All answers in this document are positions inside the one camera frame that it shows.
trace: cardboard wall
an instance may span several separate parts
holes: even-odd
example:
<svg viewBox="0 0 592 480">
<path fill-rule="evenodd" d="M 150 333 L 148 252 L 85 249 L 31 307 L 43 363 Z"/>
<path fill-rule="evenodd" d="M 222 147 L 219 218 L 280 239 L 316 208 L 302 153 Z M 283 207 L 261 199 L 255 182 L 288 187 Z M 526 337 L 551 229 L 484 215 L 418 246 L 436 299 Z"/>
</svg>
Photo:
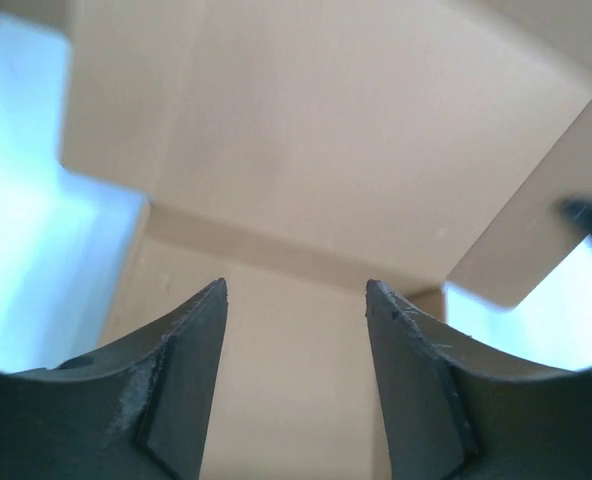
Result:
<svg viewBox="0 0 592 480">
<path fill-rule="evenodd" d="M 584 237 L 558 212 L 592 196 L 592 103 L 512 197 L 449 280 L 500 305 L 518 304 Z"/>
<path fill-rule="evenodd" d="M 455 4 L 128 3 L 76 5 L 63 164 L 405 293 L 445 279 L 592 97 Z"/>
<path fill-rule="evenodd" d="M 592 71 L 592 0 L 477 0 Z"/>
<path fill-rule="evenodd" d="M 418 295 L 414 295 L 408 298 L 408 300 L 436 320 L 447 322 L 446 298 L 442 288 L 428 290 Z"/>
<path fill-rule="evenodd" d="M 86 0 L 73 18 L 62 163 L 152 199 L 104 341 L 223 276 L 203 477 L 387 478 L 365 281 L 440 284 L 592 76 L 440 1 Z"/>
<path fill-rule="evenodd" d="M 74 0 L 0 0 L 0 10 L 67 33 L 69 8 L 70 3 L 73 1 Z"/>
</svg>

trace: cardboard flap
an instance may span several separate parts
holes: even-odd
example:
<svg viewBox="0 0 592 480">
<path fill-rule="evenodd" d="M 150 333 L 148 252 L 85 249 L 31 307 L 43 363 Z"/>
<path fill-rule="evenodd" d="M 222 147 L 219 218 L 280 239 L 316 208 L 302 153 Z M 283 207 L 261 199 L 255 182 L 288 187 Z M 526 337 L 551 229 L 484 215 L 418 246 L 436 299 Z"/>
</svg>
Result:
<svg viewBox="0 0 592 480">
<path fill-rule="evenodd" d="M 364 281 L 440 284 L 592 78 L 438 1 L 85 0 L 73 29 L 62 163 L 152 200 L 105 340 L 226 277 L 204 475 L 386 476 Z"/>
<path fill-rule="evenodd" d="M 448 279 L 499 305 L 517 305 L 582 240 L 559 212 L 575 195 L 592 196 L 592 102 Z"/>
<path fill-rule="evenodd" d="M 0 10 L 31 22 L 69 33 L 69 15 L 74 0 L 0 0 Z"/>
<path fill-rule="evenodd" d="M 592 0 L 477 0 L 592 71 Z"/>
</svg>

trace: black object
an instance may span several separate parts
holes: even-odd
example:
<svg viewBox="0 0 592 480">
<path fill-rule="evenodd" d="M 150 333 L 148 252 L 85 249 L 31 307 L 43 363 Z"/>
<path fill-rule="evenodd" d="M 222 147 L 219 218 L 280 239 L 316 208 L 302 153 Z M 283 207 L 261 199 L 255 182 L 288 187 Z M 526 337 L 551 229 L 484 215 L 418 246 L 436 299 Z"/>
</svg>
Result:
<svg viewBox="0 0 592 480">
<path fill-rule="evenodd" d="M 58 369 L 0 374 L 0 479 L 198 479 L 226 317 L 219 280 Z"/>
<path fill-rule="evenodd" d="M 592 201 L 562 211 L 592 234 Z M 367 320 L 394 480 L 592 480 L 592 368 L 502 353 L 381 282 Z"/>
</svg>

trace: tan cardboard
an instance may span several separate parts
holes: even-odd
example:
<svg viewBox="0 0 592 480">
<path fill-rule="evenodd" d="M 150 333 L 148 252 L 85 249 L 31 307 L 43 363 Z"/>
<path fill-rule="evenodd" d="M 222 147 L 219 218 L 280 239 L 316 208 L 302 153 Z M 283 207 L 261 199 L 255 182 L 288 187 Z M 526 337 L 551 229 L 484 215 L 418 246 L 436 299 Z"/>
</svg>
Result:
<svg viewBox="0 0 592 480">
<path fill-rule="evenodd" d="M 125 2 L 76 4 L 63 164 L 405 293 L 445 279 L 592 97 L 441 2 Z"/>
<path fill-rule="evenodd" d="M 518 304 L 582 240 L 557 211 L 592 195 L 592 103 L 449 275 L 495 303 Z"/>
<path fill-rule="evenodd" d="M 440 316 L 592 98 L 458 5 L 76 2 L 62 163 L 152 200 L 103 342 L 229 284 L 202 478 L 388 478 L 365 281 Z"/>
<path fill-rule="evenodd" d="M 592 71 L 592 0 L 476 0 Z"/>
<path fill-rule="evenodd" d="M 442 288 L 434 288 L 408 298 L 417 308 L 436 320 L 447 322 L 445 294 Z"/>
</svg>

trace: curved edge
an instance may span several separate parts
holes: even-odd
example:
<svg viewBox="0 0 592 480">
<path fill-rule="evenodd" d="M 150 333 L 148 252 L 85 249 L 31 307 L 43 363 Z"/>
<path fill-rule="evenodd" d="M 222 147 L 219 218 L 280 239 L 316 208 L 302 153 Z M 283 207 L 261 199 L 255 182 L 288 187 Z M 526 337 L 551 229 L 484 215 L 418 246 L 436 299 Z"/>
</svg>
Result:
<svg viewBox="0 0 592 480">
<path fill-rule="evenodd" d="M 168 339 L 184 328 L 191 315 L 226 297 L 227 283 L 220 278 L 168 314 L 123 338 L 67 360 L 53 370 L 29 370 L 14 374 L 14 377 L 36 382 L 76 382 L 115 375 L 158 355 Z"/>
<path fill-rule="evenodd" d="M 390 290 L 368 283 L 366 316 L 392 477 L 452 478 L 479 454 L 472 426 L 450 363 L 410 318 L 421 312 Z"/>
<path fill-rule="evenodd" d="M 444 358 L 449 364 L 472 375 L 529 381 L 572 374 L 481 343 L 419 310 L 381 281 L 370 280 L 367 283 L 367 294 L 381 297 L 396 305 L 399 312 L 396 320 L 408 335 L 416 337 L 425 348 Z"/>
</svg>

